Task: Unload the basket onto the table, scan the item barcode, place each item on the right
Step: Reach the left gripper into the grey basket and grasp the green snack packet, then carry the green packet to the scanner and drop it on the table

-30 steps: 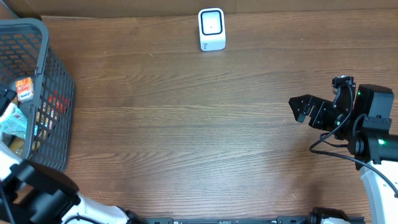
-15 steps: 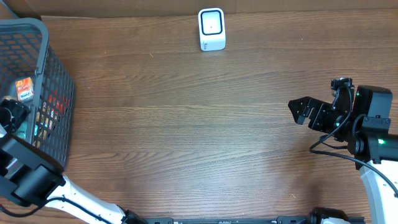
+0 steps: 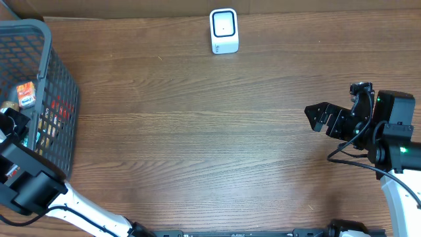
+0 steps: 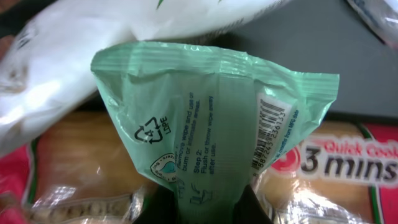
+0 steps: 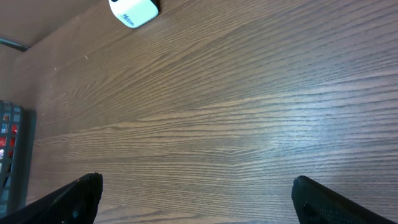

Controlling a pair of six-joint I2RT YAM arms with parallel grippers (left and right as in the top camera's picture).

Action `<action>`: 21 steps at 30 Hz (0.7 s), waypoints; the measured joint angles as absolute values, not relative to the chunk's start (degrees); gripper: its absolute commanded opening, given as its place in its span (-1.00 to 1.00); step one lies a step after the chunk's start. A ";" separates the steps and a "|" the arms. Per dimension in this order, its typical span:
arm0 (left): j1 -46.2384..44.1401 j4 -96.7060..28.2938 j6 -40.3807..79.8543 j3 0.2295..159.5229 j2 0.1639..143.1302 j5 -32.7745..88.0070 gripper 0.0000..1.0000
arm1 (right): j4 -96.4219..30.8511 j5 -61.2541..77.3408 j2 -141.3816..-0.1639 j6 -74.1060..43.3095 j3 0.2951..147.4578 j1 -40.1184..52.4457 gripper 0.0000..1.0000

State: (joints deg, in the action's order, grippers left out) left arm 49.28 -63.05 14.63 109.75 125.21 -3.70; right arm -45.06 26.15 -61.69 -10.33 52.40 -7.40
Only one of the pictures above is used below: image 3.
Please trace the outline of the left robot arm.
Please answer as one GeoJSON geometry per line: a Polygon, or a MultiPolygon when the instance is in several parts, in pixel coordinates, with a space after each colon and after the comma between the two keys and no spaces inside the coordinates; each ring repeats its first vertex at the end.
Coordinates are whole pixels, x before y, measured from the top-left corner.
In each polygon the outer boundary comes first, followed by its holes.
{"type": "Polygon", "coordinates": [[[29,118],[14,109],[1,111],[1,205],[33,219],[66,221],[93,236],[139,236],[153,233],[122,215],[108,212],[79,194],[65,173],[22,145],[29,118]]]}

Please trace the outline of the white tube gold cap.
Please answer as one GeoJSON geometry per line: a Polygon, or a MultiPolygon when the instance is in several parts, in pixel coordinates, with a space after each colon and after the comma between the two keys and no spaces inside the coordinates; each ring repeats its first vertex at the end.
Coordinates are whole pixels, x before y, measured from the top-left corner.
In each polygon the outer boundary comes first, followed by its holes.
{"type": "Polygon", "coordinates": [[[1,112],[6,113],[7,109],[13,109],[15,111],[19,111],[20,107],[19,104],[13,101],[4,101],[1,104],[1,112]]]}

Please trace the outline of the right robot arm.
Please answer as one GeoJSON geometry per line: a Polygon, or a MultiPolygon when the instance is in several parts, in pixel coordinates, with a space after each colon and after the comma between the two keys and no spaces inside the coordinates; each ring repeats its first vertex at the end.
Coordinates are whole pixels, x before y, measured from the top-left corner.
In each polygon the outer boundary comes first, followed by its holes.
{"type": "Polygon", "coordinates": [[[341,140],[332,163],[369,169],[381,182],[395,236],[420,235],[420,143],[412,140],[415,98],[409,93],[360,88],[353,107],[328,102],[305,107],[315,132],[341,140]]]}

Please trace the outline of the orange tissue pack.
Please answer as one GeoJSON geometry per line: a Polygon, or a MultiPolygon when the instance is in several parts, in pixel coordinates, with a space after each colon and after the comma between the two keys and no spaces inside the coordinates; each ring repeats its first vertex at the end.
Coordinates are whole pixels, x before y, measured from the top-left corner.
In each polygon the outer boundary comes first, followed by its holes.
{"type": "Polygon", "coordinates": [[[18,104],[22,109],[27,109],[36,104],[36,87],[33,82],[27,82],[16,87],[18,104]]]}

